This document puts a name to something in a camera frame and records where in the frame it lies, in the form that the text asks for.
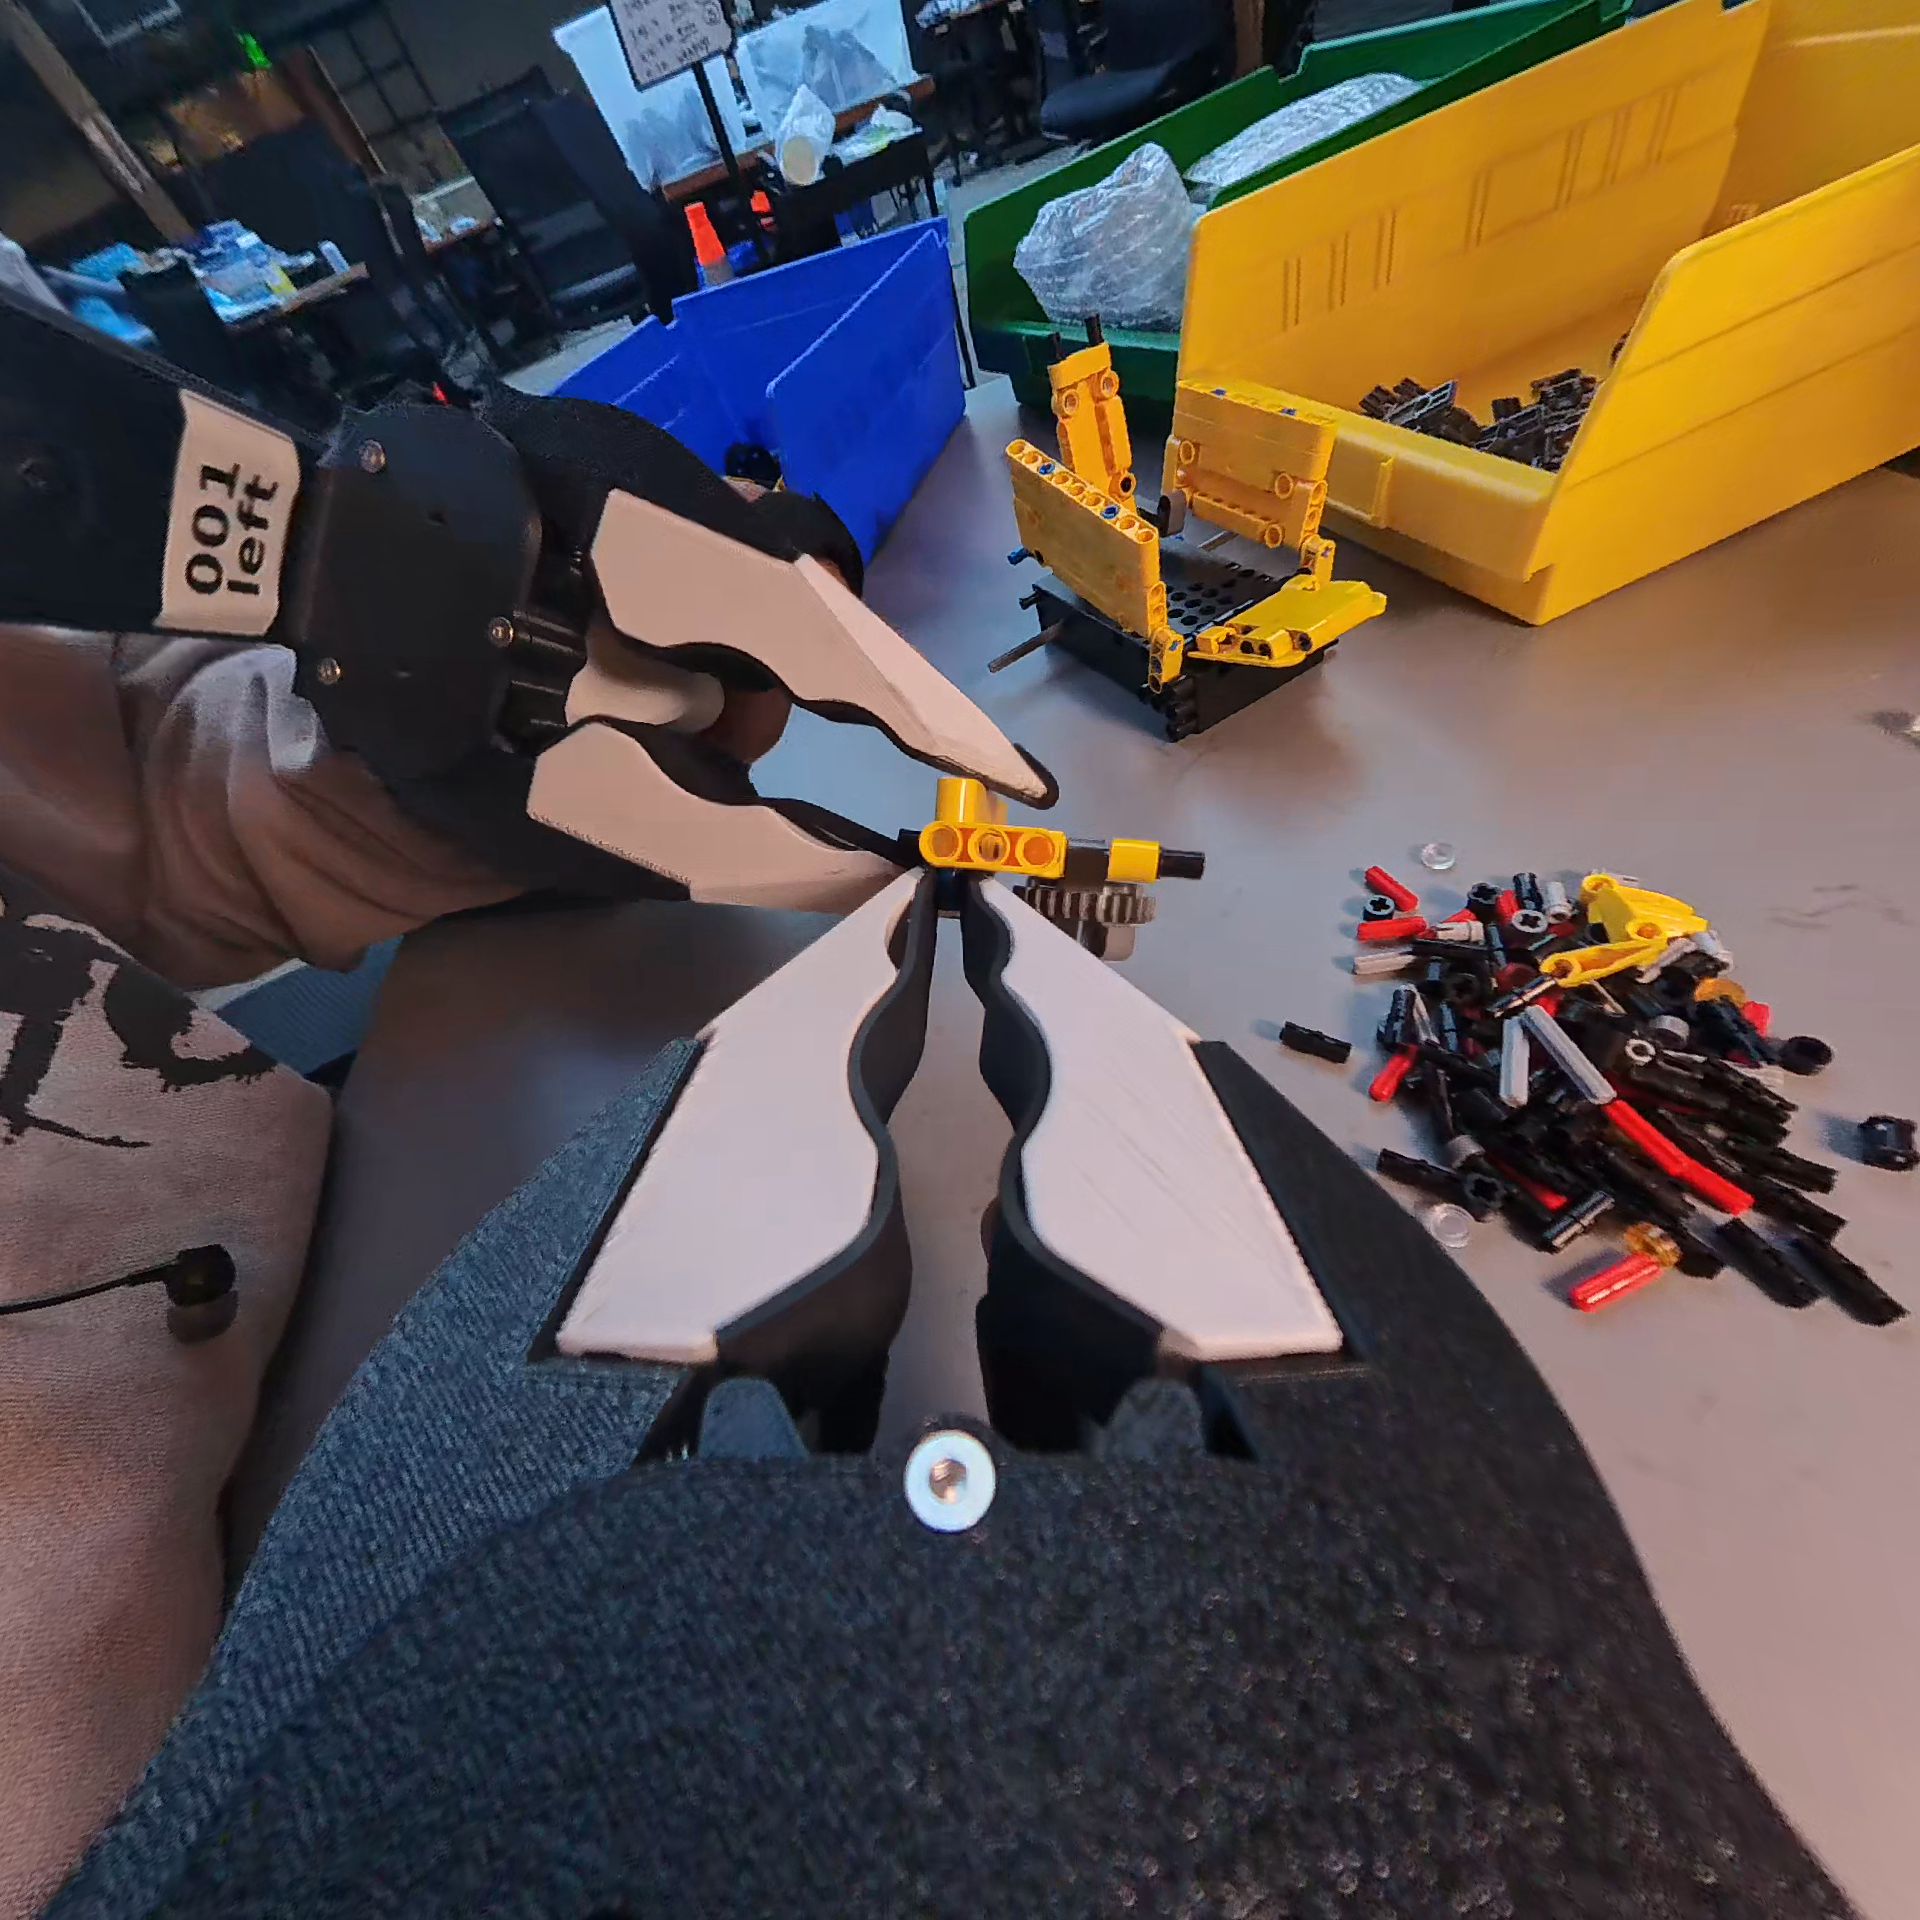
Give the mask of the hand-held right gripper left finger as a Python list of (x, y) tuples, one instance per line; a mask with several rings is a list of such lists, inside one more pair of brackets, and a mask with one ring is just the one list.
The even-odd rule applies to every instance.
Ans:
[(912, 1297), (892, 1113), (924, 1052), (940, 884), (906, 876), (710, 1022), (603, 1213), (556, 1348), (772, 1380), (868, 1453)]

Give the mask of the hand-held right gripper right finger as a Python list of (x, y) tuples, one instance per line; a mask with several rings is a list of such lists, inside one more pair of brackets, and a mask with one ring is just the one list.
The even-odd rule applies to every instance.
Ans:
[(978, 1301), (996, 1432), (1068, 1453), (1147, 1380), (1211, 1419), (1224, 1380), (1342, 1368), (1203, 1038), (1002, 880), (962, 884), (961, 930), (981, 1078), (1010, 1119)]

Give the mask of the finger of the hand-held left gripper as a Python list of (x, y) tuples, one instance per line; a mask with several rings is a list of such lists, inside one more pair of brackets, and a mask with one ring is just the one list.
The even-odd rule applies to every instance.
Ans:
[(536, 756), (526, 805), (702, 904), (853, 913), (917, 891), (916, 867), (848, 821), (795, 818), (656, 724), (579, 722)]
[(763, 669), (795, 706), (885, 730), (903, 755), (1055, 805), (1059, 782), (818, 559), (775, 559), (634, 493), (607, 493), (592, 568), (611, 627), (694, 666)]

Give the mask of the yellow gear block assembly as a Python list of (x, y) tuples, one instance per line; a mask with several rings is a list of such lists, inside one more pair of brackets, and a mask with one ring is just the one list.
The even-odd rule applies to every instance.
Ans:
[(1157, 884), (1206, 876), (1206, 853), (1010, 821), (1006, 801), (966, 776), (936, 780), (934, 817), (903, 829), (899, 853), (946, 876), (1006, 880), (1041, 919), (1112, 962), (1125, 962), (1157, 916)]

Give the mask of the person's left forearm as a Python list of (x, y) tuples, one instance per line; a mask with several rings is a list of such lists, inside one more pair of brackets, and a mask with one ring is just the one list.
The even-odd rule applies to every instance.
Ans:
[(2, 627), (2, 907), (223, 988), (510, 897), (328, 745), (287, 654)]

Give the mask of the grey desk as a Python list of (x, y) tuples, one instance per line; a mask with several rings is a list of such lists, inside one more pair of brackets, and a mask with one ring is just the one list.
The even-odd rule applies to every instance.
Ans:
[[(1835, 1048), (1820, 1146), (1918, 1116), (1918, 481), (1876, 470), (1552, 627), (1339, 535), (1388, 614), (1220, 727), (1164, 745), (1030, 634), (993, 377), (868, 571), (868, 603), (1060, 780), (1072, 833), (1208, 853), (1125, 972), (1250, 1063), (1365, 1169), (1410, 1138), (1365, 1098), (1377, 991), (1349, 972), (1354, 872), (1440, 897), (1514, 867), (1639, 876), (1707, 912), (1778, 1022)], [(1434, 876), (1423, 843), (1461, 862)], [(775, 972), (822, 916), (641, 902), (430, 926), (399, 948), (340, 1098), (333, 1184), (230, 1498), (238, 1569), (347, 1378), (481, 1213), (659, 1046)], [(1288, 1052), (1279, 1022), (1351, 1040)], [(899, 1106), (917, 1282), (882, 1432), (978, 1410), (981, 1213), (1006, 1143), (981, 1005), (940, 943)], [(1918, 1174), (1841, 1163), (1845, 1244), (1918, 1309)], [(1867, 1918), (1918, 1918), (1918, 1320), (1870, 1332), (1732, 1281), (1577, 1315), (1500, 1226), (1463, 1266), (1542, 1364), (1624, 1513), (1715, 1711)]]

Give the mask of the yellow black robot model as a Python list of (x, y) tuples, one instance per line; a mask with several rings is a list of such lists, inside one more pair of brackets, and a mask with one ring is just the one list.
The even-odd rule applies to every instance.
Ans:
[(1324, 666), (1386, 614), (1367, 581), (1337, 574), (1324, 535), (1337, 414), (1262, 381), (1183, 377), (1164, 491), (1141, 500), (1113, 349), (1048, 338), (1055, 454), (1006, 447), (1018, 559), (1041, 631), (991, 669), (1055, 646), (1141, 694), (1165, 738), (1211, 730)]

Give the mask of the person's dark blue trousers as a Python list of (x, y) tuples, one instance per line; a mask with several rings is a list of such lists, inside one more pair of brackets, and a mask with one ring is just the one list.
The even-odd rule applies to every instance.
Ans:
[(399, 943), (370, 948), (347, 972), (303, 962), (283, 967), (224, 1000), (208, 995), (207, 1008), (278, 1063), (340, 1094), (371, 1024)]

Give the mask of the pile of small building pieces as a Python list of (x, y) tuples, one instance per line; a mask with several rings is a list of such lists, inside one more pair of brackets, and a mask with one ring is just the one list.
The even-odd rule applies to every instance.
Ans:
[(1710, 913), (1607, 867), (1354, 880), (1351, 975), (1386, 988), (1365, 1094), (1420, 1133), (1377, 1180), (1575, 1257), (1577, 1315), (1732, 1281), (1870, 1332), (1918, 1320), (1845, 1244), (1858, 1119), (1814, 1138), (1804, 1087), (1835, 1048), (1778, 1022)]

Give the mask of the crumpled clear plastic bag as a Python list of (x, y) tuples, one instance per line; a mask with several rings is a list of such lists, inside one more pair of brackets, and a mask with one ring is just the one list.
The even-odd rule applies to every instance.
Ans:
[(1176, 160), (1147, 140), (1112, 176), (1038, 210), (1016, 244), (1016, 274), (1051, 324), (1176, 333), (1195, 225)]

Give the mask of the clear plastic box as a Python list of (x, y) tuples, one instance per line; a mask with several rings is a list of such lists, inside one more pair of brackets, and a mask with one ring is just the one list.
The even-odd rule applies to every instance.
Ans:
[(917, 80), (903, 2), (812, 2), (746, 33), (735, 66), (763, 131), (776, 131), (798, 87), (833, 115)]

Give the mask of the white sign board on stand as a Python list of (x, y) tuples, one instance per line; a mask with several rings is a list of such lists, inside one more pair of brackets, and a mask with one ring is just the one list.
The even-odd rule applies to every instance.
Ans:
[(611, 2), (611, 53), (625, 77), (607, 60), (589, 87), (641, 187), (735, 166), (749, 131), (725, 2)]

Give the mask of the person's beige hoodie torso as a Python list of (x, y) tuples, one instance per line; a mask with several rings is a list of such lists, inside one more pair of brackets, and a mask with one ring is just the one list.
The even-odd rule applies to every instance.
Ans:
[(104, 932), (2, 907), (2, 1918), (207, 1665), (329, 1133), (321, 1083)]

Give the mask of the black office chair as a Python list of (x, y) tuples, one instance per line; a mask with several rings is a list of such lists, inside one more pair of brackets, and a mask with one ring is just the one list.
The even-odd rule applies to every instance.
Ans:
[(1030, 2), (1045, 140), (1106, 140), (1233, 76), (1232, 2)]

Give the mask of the pile of dark pieces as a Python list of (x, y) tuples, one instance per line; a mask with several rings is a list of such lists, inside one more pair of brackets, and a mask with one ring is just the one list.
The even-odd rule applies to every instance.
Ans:
[(1483, 451), (1536, 470), (1561, 470), (1597, 397), (1601, 376), (1581, 367), (1536, 377), (1526, 396), (1500, 396), (1485, 418), (1458, 400), (1458, 381), (1400, 377), (1363, 396), (1365, 418)]

